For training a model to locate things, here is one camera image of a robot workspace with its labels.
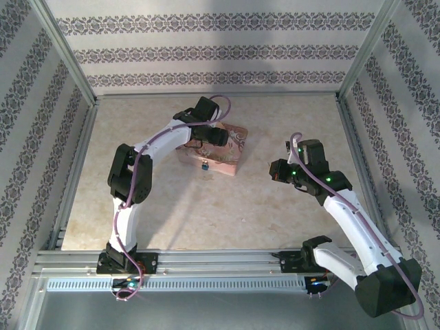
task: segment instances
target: pink box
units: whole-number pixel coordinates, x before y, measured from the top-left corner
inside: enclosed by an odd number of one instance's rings
[[[201,148],[199,141],[189,141],[185,146],[176,149],[179,161],[200,168],[208,167],[227,175],[235,175],[239,159],[245,145],[248,130],[243,127],[218,123],[216,127],[229,132],[228,143],[225,146],[204,144]]]

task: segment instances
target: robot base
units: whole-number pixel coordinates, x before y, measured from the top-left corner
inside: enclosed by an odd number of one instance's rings
[[[157,259],[159,254],[153,252],[136,252],[136,246],[129,252],[141,267],[144,274],[156,274]],[[97,274],[137,274],[138,270],[122,253],[116,251],[107,243],[105,251],[98,258]]]

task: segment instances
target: beige floor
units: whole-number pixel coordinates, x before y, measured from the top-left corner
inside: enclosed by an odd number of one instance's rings
[[[63,250],[100,250],[111,234],[107,175],[116,148],[168,124],[198,98],[103,100],[80,177]],[[221,107],[226,103],[219,101]],[[325,234],[350,246],[335,220],[307,194],[271,181],[269,163],[287,157],[294,131],[324,144],[331,170],[342,171],[364,198],[333,96],[232,98],[225,122],[249,130],[239,171],[229,177],[179,163],[175,153],[153,170],[153,189],[137,228],[138,248],[298,248]]]

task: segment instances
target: patterned wall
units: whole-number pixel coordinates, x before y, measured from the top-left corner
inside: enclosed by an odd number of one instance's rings
[[[336,91],[384,0],[47,0],[97,95]]]
[[[0,0],[0,329],[58,214],[88,105],[27,0]]]
[[[347,98],[383,218],[440,329],[439,4],[401,1]]]

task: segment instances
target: ventilated metal panel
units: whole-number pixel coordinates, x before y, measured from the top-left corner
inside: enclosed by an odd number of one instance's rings
[[[47,290],[54,292],[107,291],[111,278],[51,278]],[[257,292],[283,291],[304,292],[302,276],[256,277],[256,278],[149,278],[142,291],[150,292]]]

